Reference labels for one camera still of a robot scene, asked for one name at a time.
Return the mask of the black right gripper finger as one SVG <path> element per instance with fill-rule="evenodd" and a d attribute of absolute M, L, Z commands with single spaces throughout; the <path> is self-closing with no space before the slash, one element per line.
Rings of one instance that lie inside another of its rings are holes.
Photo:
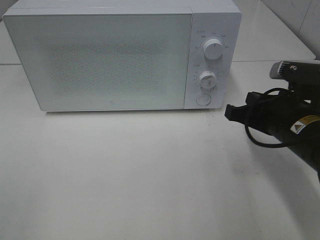
<path fill-rule="evenodd" d="M 246 96 L 245 103 L 247 105 L 254 105 L 261 98 L 262 95 L 262 93 L 255 91 L 249 92 Z"/>

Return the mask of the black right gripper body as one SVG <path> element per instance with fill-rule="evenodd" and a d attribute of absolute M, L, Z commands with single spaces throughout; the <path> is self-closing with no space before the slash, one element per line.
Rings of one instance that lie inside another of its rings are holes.
<path fill-rule="evenodd" d="M 290 132 L 298 140 L 318 140 L 320 131 L 315 127 L 306 136 L 299 136 L 291 127 L 302 117 L 320 115 L 320 85 L 289 83 L 288 89 L 272 88 L 262 93 L 249 111 L 244 122 L 247 135 L 249 128 L 274 137 Z"/>

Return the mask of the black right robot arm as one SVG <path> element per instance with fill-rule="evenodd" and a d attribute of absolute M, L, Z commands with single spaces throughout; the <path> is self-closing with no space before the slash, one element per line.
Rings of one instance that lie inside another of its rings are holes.
<path fill-rule="evenodd" d="M 290 82 L 288 88 L 249 92 L 245 105 L 227 104 L 225 117 L 241 123 L 257 146 L 289 148 L 320 171 L 320 87 Z"/>

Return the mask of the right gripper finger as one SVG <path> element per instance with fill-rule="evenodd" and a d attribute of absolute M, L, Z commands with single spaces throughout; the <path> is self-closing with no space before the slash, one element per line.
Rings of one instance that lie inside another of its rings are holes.
<path fill-rule="evenodd" d="M 232 122 L 244 123 L 247 119 L 250 107 L 248 105 L 234 106 L 227 104 L 224 116 Z"/>

